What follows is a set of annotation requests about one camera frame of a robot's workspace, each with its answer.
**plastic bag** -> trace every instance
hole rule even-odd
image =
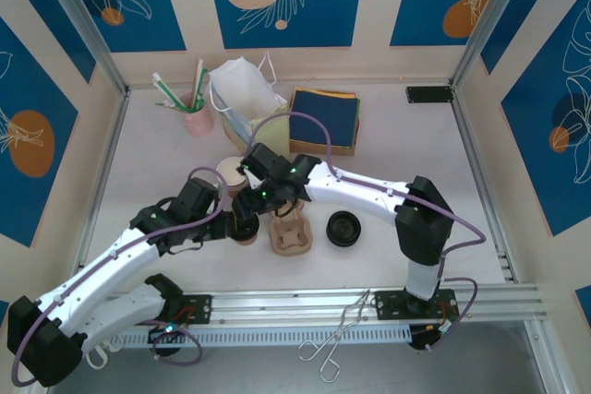
[[[273,83],[269,84],[260,68],[269,62]],[[229,60],[210,72],[210,97],[213,108],[222,115],[226,135],[240,150],[244,150],[253,128],[264,118],[288,110],[287,101],[275,94],[272,85],[277,81],[269,53],[259,67],[244,57]],[[256,137],[275,153],[289,155],[289,118],[280,117],[266,124]]]

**aluminum frame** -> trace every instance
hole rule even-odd
[[[472,296],[472,286],[441,288],[455,290],[460,310]],[[222,292],[213,295],[210,324],[219,328],[248,327],[313,327],[338,324],[343,309],[357,300],[367,288],[343,290],[303,290],[267,292]],[[375,291],[401,291],[403,288],[372,288]],[[378,308],[367,305],[362,324],[419,325],[432,323],[428,319],[412,321],[378,320]],[[479,285],[478,297],[466,316],[466,321],[512,321],[546,319],[546,311],[534,284],[500,283]]]
[[[126,98],[126,100],[124,102],[122,102],[121,108],[119,110],[119,115],[117,117],[116,125],[114,128],[114,132],[112,134],[112,137],[111,137],[108,147],[107,147],[107,155],[105,156],[105,163],[104,163],[103,171],[102,171],[100,179],[99,179],[99,186],[97,186],[97,192],[95,195],[95,199],[92,203],[92,209],[90,212],[91,217],[89,217],[89,221],[87,222],[87,224],[85,226],[84,235],[82,236],[82,241],[80,242],[80,245],[78,247],[77,259],[76,259],[74,267],[73,267],[73,273],[77,272],[80,268],[83,267],[85,259],[86,259],[86,255],[88,253],[91,235],[94,230],[94,225],[96,223],[96,217],[98,216],[98,212],[99,212],[101,202],[103,199],[104,188],[105,188],[105,185],[106,185],[106,182],[108,179],[111,164],[113,162],[113,157],[115,155],[116,145],[117,145],[120,133],[121,133],[121,129],[122,129],[124,120],[125,120],[125,113],[127,111],[127,103],[128,103],[128,98]],[[472,142],[472,138],[470,136],[469,128],[467,128],[467,125],[465,124],[465,118],[464,118],[463,112],[461,110],[461,107],[459,105],[459,100],[453,101],[452,108],[453,108],[454,114],[456,116],[456,122],[458,124],[460,134],[462,136],[462,141],[464,142],[464,147],[466,148],[466,153],[468,154],[468,161],[469,161],[470,167],[473,171],[473,174],[475,175],[476,188],[478,189],[478,193],[481,196],[481,200],[483,202],[484,210],[485,210],[485,213],[487,214],[487,218],[489,220],[491,231],[493,232],[493,235],[495,236],[495,245],[497,245],[497,247],[499,249],[499,254],[498,254],[499,260],[501,261],[501,264],[502,264],[503,259],[507,260],[507,264],[509,265],[513,279],[515,281],[517,281],[518,274],[514,272],[515,265],[511,259],[511,257],[512,257],[511,248],[509,248],[507,246],[506,239],[505,239],[505,233],[504,233],[504,230],[502,229],[501,223],[499,221],[498,213],[495,209],[494,202],[490,198],[490,194],[489,194],[488,189],[486,187],[484,174],[482,173],[482,168],[480,167],[480,162],[477,157],[476,149],[474,148],[474,143]],[[507,288],[512,288],[512,287],[515,287],[518,289],[527,289],[527,292],[523,293],[523,292],[515,291],[515,292],[511,293],[511,292],[506,291]],[[507,302],[507,304],[515,304],[517,302],[522,302],[522,303],[528,304],[533,300],[532,299],[533,293],[537,292],[536,286],[531,285],[531,284],[523,285],[523,284],[517,284],[517,283],[504,283],[504,284],[500,283],[500,284],[483,286],[481,289],[479,289],[479,297],[482,297],[482,294],[484,292],[489,293],[489,294],[493,294],[495,288],[500,289],[498,294],[491,296],[491,297],[494,297],[495,303],[498,304],[497,306],[495,306],[496,309],[499,308],[499,306],[503,304],[503,301]],[[347,292],[349,292],[349,294],[350,294],[351,292],[355,292],[355,291],[359,292],[360,290],[317,289],[317,290],[306,290],[306,291],[282,291],[282,292],[281,291],[279,291],[279,292],[248,292],[248,291],[246,291],[246,292],[234,292],[234,293],[213,293],[212,295],[214,295],[216,298],[219,298],[220,300],[232,299],[232,300],[236,300],[236,301],[242,300],[243,302],[245,299],[248,299],[248,298],[260,299],[262,297],[264,299],[267,299],[267,298],[272,299],[272,298],[285,297],[285,296],[296,298],[296,297],[299,297],[299,296],[305,295],[305,294],[313,295],[314,297],[317,297],[317,300],[320,300],[320,299],[318,299],[318,297],[321,297],[323,294],[324,295],[329,294],[330,296],[336,296],[337,294],[347,294]],[[521,294],[524,296],[524,298],[519,299],[519,296],[516,296],[516,294]],[[265,306],[264,304],[260,304],[260,300],[258,302],[253,301],[252,303],[260,311],[264,311],[267,309],[267,306]],[[458,298],[458,303],[460,303],[460,304],[462,303],[462,300],[460,298]],[[474,307],[477,306],[477,303],[478,303],[478,299],[476,300]],[[236,308],[237,308],[237,306],[234,306],[234,307],[230,306],[230,309],[236,309]],[[224,307],[222,305],[218,305],[218,309],[223,311]],[[525,311],[520,312],[520,310],[515,310],[514,306],[512,306],[510,308],[508,313],[505,313],[505,314],[511,314],[511,316],[509,318],[503,318],[502,310],[500,310],[500,311],[498,310],[498,312],[500,313],[500,315],[497,316],[496,318],[499,321],[532,319],[531,311],[525,310]],[[535,316],[535,318],[540,318],[539,316],[542,316],[541,318],[545,318],[545,315],[546,315],[545,311],[537,309],[535,312],[537,313],[537,316]],[[495,321],[495,318],[493,318],[493,317],[494,316],[485,317],[482,321],[491,321],[491,320]]]
[[[472,175],[476,182],[476,189],[480,196],[484,213],[487,217],[487,223],[493,243],[496,246],[497,251],[501,253],[500,257],[507,260],[513,281],[519,283],[523,278],[523,272],[513,257],[513,252],[509,247],[509,242],[507,240],[507,233],[502,227],[501,216],[499,215],[490,191],[488,190],[485,172],[481,166],[481,157],[476,148],[476,144],[474,143],[470,125],[465,118],[460,92],[456,87],[452,87],[452,93],[454,97],[454,100],[452,101],[453,115],[460,132],[462,143],[464,144],[464,150],[468,158],[470,169],[472,170]]]
[[[103,69],[113,87],[121,98],[127,94],[127,85],[117,68],[111,51],[99,32],[94,20],[82,0],[57,0],[60,6],[66,11],[67,17],[74,25],[84,44],[88,47],[92,57]]]
[[[571,373],[548,320],[526,320],[525,330],[536,357],[537,369],[547,392],[575,394],[582,392]]]
[[[103,203],[104,189],[107,186],[107,180],[109,179],[109,172],[111,172],[111,166],[113,165],[113,158],[117,149],[117,143],[121,130],[123,129],[123,123],[125,122],[127,106],[129,105],[129,92],[125,95],[124,99],[119,103],[119,109],[117,110],[117,117],[113,125],[113,131],[109,137],[106,152],[103,156],[101,173],[99,175],[99,181],[94,191],[94,197],[90,203],[89,215],[84,223],[82,234],[80,236],[80,242],[76,251],[75,259],[72,262],[68,277],[72,277],[82,268],[86,262],[86,257],[90,249],[90,241],[94,234],[94,227],[99,217],[99,211],[101,204]]]
[[[487,6],[480,15],[472,34],[468,38],[464,52],[460,57],[458,65],[453,70],[450,83],[458,87],[462,84],[474,62],[480,57],[485,44],[492,31],[494,31],[502,13],[509,4],[510,0],[488,0]]]

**pen holder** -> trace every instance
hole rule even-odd
[[[192,92],[188,91],[182,94],[178,99],[188,106],[191,102]],[[213,130],[213,117],[209,104],[205,102],[205,106],[196,113],[183,113],[183,120],[185,128],[191,136],[205,137]]]

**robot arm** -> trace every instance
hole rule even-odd
[[[35,303],[21,297],[11,305],[8,348],[17,354],[31,325],[56,304],[30,337],[21,358],[42,385],[61,381],[85,353],[117,331],[175,310],[174,300],[182,292],[164,276],[156,276],[158,281],[148,279],[134,292],[105,302],[129,276],[186,240],[201,243],[226,237],[247,240],[256,235],[260,214],[296,199],[341,204],[395,224],[400,247],[409,258],[408,304],[428,304],[439,284],[440,254],[450,235],[452,221],[400,197],[401,193],[416,195],[449,210],[428,179],[417,177],[408,185],[342,170],[337,170],[335,176],[330,165],[318,158],[298,155],[290,162],[262,144],[255,146],[241,164],[241,171],[249,177],[252,187],[234,198],[232,211],[222,211],[207,223],[187,228],[189,223],[203,220],[211,205],[218,204],[217,188],[191,178],[178,197],[168,199],[167,209],[160,205],[142,209],[114,244],[79,274]],[[172,227],[178,229],[156,234]],[[123,253],[117,252],[122,245],[151,234],[154,234],[152,238]],[[75,283],[76,288],[62,298]]]

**white table surface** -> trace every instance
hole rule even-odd
[[[278,84],[275,90],[289,99],[293,87]],[[405,85],[400,84],[321,87],[354,91],[361,99],[356,155],[335,157],[336,166],[395,181],[412,182],[416,175],[425,176],[456,214],[489,236],[449,104],[409,104]],[[180,113],[154,105],[161,99],[153,90],[135,90],[131,95],[86,263],[108,248],[140,209],[163,197],[176,196],[192,168],[215,167],[225,157],[238,154],[219,119],[209,136],[194,138],[183,127]],[[214,181],[213,176],[203,177]],[[339,209],[343,208],[319,203],[305,206],[314,242],[302,256],[281,257],[272,252],[267,231],[271,216],[265,215],[260,218],[259,236],[253,245],[215,241],[198,252],[162,257],[129,276],[120,290],[129,291],[158,272],[193,292],[404,286],[407,260],[400,252],[394,227],[353,211],[361,221],[361,236],[355,245],[339,248],[325,234],[329,217]],[[447,246],[473,236],[456,223]],[[504,282],[490,240],[451,254],[444,277]]]

